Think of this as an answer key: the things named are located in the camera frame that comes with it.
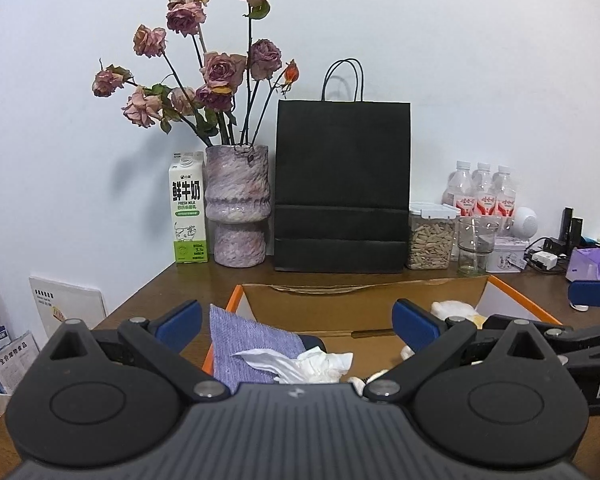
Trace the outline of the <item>purple woven cloth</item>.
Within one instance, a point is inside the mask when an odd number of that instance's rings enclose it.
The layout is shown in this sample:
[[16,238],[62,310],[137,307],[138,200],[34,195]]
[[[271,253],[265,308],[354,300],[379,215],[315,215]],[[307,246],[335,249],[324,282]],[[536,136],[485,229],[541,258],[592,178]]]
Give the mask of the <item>purple woven cloth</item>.
[[240,384],[272,384],[275,375],[251,367],[239,352],[250,350],[272,350],[294,359],[306,351],[301,338],[253,320],[228,312],[219,307],[210,307],[210,330],[213,352],[213,376],[231,392]]

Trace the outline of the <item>large white tissue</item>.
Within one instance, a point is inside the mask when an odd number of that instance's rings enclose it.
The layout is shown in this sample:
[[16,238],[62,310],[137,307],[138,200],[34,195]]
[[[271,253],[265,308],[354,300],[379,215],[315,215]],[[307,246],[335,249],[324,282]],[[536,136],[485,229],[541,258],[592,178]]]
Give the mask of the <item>large white tissue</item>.
[[336,384],[349,373],[353,353],[327,353],[320,347],[288,358],[271,349],[252,349],[236,352],[234,358],[243,360],[254,370],[272,374],[279,384]]

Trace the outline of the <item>dark navy case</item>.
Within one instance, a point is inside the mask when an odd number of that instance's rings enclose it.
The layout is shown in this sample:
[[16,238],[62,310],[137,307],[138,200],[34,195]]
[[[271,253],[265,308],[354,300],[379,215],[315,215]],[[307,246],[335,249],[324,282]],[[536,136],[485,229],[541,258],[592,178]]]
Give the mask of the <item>dark navy case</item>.
[[303,347],[306,349],[306,351],[312,350],[314,348],[319,348],[321,350],[321,352],[327,352],[326,346],[325,346],[324,342],[321,340],[321,338],[318,338],[317,336],[305,335],[305,334],[299,334],[298,337],[300,338],[300,340],[303,344]]

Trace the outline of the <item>purple tissue pack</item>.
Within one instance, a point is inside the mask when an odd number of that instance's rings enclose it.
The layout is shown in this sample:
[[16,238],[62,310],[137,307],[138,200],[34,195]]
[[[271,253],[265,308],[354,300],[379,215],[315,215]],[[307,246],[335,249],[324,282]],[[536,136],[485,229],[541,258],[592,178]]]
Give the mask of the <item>purple tissue pack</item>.
[[600,248],[573,249],[566,279],[570,282],[600,281]]

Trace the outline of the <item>white power adapter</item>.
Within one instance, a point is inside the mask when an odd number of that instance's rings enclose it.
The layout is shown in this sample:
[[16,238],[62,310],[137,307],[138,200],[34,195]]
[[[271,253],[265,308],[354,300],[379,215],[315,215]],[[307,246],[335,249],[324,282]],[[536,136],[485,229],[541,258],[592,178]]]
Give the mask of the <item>white power adapter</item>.
[[532,252],[530,256],[530,262],[538,269],[542,271],[554,270],[559,262],[559,257],[552,254],[551,252],[544,252],[539,250],[538,252]]

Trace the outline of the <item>black upright device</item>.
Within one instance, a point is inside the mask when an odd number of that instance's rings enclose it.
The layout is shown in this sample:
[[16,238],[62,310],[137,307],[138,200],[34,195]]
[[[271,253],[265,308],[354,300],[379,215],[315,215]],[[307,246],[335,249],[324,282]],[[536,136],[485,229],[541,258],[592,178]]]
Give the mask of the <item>black upright device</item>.
[[582,226],[583,220],[573,215],[571,207],[565,207],[562,211],[562,223],[559,232],[559,240],[562,242],[565,255],[569,256],[573,249],[580,247]]

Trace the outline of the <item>red cardboard pumpkin box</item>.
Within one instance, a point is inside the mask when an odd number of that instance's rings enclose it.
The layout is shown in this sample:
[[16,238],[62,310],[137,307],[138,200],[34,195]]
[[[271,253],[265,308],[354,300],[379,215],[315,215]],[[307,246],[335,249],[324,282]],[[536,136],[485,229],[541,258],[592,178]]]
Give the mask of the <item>red cardboard pumpkin box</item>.
[[273,272],[240,278],[226,310],[243,318],[321,338],[329,352],[352,352],[351,374],[366,377],[400,361],[403,342],[391,311],[405,298],[428,311],[435,301],[458,300],[484,315],[522,315],[557,324],[550,312],[493,275],[453,278],[439,272],[302,274]]

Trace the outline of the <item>white patterned tin box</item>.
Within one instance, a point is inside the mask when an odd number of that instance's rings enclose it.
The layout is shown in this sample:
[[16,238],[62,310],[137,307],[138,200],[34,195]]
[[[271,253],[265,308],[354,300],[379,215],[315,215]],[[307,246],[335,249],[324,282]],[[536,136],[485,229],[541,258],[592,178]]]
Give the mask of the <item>white patterned tin box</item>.
[[501,274],[523,271],[527,266],[524,258],[527,247],[526,240],[509,236],[495,237],[493,250],[486,259],[486,272]]

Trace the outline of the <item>clear pellet storage container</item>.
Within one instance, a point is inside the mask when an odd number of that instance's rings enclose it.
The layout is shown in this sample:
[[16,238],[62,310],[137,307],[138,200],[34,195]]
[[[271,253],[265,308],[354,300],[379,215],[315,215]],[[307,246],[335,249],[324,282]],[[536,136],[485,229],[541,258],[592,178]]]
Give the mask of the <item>clear pellet storage container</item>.
[[460,211],[450,205],[414,202],[408,217],[410,270],[445,270],[449,267]]

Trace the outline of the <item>white calendar card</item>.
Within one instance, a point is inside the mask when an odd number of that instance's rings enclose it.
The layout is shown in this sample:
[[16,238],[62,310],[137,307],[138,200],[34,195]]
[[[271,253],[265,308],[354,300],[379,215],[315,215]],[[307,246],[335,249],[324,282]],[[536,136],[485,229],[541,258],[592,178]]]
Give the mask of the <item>white calendar card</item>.
[[29,283],[47,338],[69,318],[82,320],[92,330],[107,316],[102,293],[97,289],[36,276],[31,276]]

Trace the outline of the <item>empty clear glass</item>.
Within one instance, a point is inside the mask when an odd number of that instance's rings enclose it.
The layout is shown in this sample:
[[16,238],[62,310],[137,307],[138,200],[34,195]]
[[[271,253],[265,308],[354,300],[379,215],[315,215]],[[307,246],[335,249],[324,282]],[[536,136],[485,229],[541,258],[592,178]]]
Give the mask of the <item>empty clear glass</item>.
[[500,222],[494,217],[460,217],[458,220],[457,271],[461,276],[486,274]]

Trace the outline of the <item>middle water bottle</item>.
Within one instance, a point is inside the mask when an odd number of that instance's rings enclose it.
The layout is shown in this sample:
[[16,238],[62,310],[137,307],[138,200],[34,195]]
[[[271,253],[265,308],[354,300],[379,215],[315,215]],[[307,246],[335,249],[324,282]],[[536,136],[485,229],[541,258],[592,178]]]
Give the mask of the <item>middle water bottle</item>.
[[486,162],[479,162],[477,169],[472,174],[472,183],[476,198],[474,214],[483,217],[493,216],[496,196],[493,193],[491,166]]

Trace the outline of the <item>black paper shopping bag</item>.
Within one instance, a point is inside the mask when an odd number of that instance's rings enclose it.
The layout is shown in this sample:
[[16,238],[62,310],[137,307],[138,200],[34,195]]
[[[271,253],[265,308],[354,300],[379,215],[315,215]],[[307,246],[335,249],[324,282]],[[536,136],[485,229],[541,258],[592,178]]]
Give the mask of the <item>black paper shopping bag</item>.
[[274,266],[303,273],[399,273],[408,253],[411,107],[364,98],[284,101],[277,112]]

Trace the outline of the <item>purple marbled vase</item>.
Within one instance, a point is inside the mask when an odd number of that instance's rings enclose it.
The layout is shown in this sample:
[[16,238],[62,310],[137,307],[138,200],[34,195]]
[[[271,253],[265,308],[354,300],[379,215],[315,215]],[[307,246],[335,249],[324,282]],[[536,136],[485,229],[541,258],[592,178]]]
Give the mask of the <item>purple marbled vase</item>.
[[268,148],[212,146],[204,170],[214,261],[234,269],[257,266],[266,256],[266,222],[272,210]]

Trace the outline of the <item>green white milk carton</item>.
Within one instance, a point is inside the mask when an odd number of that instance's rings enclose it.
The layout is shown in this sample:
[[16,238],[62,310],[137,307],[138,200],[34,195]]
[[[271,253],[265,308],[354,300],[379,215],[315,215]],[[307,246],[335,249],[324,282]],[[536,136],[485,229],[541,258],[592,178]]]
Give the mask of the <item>green white milk carton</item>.
[[171,226],[176,263],[206,263],[204,153],[176,153],[169,168]]

